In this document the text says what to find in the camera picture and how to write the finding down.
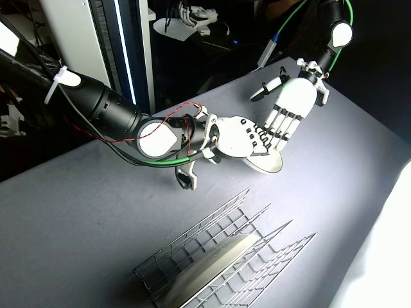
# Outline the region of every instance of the green wire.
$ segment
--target green wire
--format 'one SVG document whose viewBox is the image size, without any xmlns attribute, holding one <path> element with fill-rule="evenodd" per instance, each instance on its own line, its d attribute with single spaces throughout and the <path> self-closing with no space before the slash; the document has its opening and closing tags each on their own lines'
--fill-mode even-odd
<svg viewBox="0 0 411 308">
<path fill-rule="evenodd" d="M 307 2 L 307 0 L 304 0 L 300 5 L 295 8 L 295 10 L 288 16 L 288 18 L 284 21 L 283 25 L 281 26 L 280 30 L 277 31 L 277 34 L 280 34 L 280 32 L 284 29 L 286 24 L 290 21 L 290 19 L 295 15 L 295 13 L 298 12 L 298 10 Z"/>
<path fill-rule="evenodd" d="M 354 22 L 354 11 L 353 11 L 353 7 L 351 6 L 351 2 L 349 2 L 349 0 L 345 0 L 345 3 L 347 4 L 348 10 L 349 10 L 349 25 L 353 26 L 353 22 Z M 337 55 L 335 56 L 333 63 L 331 64 L 331 66 L 329 67 L 328 72 L 331 72 L 331 70 L 333 69 L 335 62 L 337 62 L 338 57 L 340 56 L 341 53 L 340 49 L 337 53 Z"/>
<path fill-rule="evenodd" d="M 158 161 L 158 162 L 151 161 L 151 160 L 144 160 L 143 162 L 146 162 L 147 164 L 152 164 L 152 165 L 167 166 L 167 165 L 172 165 L 172 164 L 180 164 L 181 162 L 190 162 L 190 158 L 183 157 L 179 159 L 165 160 L 165 161 Z"/>
</svg>

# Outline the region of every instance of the plate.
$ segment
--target plate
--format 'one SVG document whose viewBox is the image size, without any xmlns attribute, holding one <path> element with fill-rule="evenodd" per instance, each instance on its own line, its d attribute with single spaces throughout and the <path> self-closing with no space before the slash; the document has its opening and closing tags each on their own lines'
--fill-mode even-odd
<svg viewBox="0 0 411 308">
<path fill-rule="evenodd" d="M 183 308 L 207 286 L 221 277 L 260 238 L 242 234 L 219 243 L 175 280 L 164 299 L 163 308 Z"/>
</svg>

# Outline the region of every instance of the gray table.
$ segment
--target gray table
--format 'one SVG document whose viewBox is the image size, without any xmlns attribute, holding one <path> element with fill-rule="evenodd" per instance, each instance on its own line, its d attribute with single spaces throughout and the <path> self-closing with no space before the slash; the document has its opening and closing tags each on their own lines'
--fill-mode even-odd
<svg viewBox="0 0 411 308">
<path fill-rule="evenodd" d="M 281 65 L 298 72 L 289 58 L 194 100 L 263 121 L 275 95 L 248 98 Z M 327 307 L 410 157 L 334 89 L 300 125 L 277 175 L 204 161 L 197 190 L 183 191 L 173 170 L 130 166 L 91 142 L 0 184 L 0 307 L 142 307 L 131 269 L 248 186 L 248 204 L 273 203 L 270 226 L 294 219 L 280 242 L 318 232 L 255 307 Z"/>
</svg>

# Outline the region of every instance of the metal frame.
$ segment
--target metal frame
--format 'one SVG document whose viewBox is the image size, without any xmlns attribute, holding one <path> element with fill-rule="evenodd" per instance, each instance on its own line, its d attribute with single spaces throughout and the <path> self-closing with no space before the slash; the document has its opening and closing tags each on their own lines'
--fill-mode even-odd
<svg viewBox="0 0 411 308">
<path fill-rule="evenodd" d="M 143 281 L 148 291 L 148 300 L 156 307 L 162 307 L 164 296 L 179 273 L 199 260 L 206 251 L 228 237 L 238 234 L 256 234 L 261 239 L 212 285 L 205 288 L 185 306 L 188 308 L 250 307 L 315 237 L 315 234 L 312 234 L 276 250 L 273 247 L 275 237 L 291 221 L 262 236 L 254 222 L 270 205 L 248 218 L 240 207 L 249 191 L 250 188 L 247 188 L 239 193 L 134 268 L 134 274 Z"/>
</svg>

